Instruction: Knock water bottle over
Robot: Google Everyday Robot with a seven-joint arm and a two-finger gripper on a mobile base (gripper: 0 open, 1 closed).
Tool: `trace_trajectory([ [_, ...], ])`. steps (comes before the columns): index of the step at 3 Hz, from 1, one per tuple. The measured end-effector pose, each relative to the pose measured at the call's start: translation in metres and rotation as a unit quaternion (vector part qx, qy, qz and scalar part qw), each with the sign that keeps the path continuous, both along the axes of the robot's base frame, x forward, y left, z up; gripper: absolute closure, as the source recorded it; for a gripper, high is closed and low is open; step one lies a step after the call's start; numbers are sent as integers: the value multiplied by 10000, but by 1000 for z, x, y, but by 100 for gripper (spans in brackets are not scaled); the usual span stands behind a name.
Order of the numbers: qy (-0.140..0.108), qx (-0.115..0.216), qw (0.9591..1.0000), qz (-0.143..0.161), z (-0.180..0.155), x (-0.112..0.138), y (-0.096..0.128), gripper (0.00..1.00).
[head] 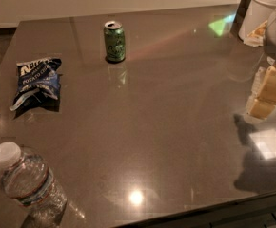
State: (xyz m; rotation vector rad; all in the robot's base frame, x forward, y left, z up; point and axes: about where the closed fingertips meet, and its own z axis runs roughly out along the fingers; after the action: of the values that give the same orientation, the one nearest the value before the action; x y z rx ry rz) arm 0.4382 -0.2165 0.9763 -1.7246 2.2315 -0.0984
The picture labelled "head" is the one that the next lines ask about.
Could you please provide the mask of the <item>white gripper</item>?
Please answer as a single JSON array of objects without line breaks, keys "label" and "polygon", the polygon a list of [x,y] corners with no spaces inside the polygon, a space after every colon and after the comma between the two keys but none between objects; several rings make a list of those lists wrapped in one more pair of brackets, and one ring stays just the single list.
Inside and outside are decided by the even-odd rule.
[{"label": "white gripper", "polygon": [[[276,9],[267,20],[264,35],[264,52],[276,60]],[[246,114],[265,120],[276,108],[276,63],[268,68],[260,67],[255,75],[251,95],[246,104]]]}]

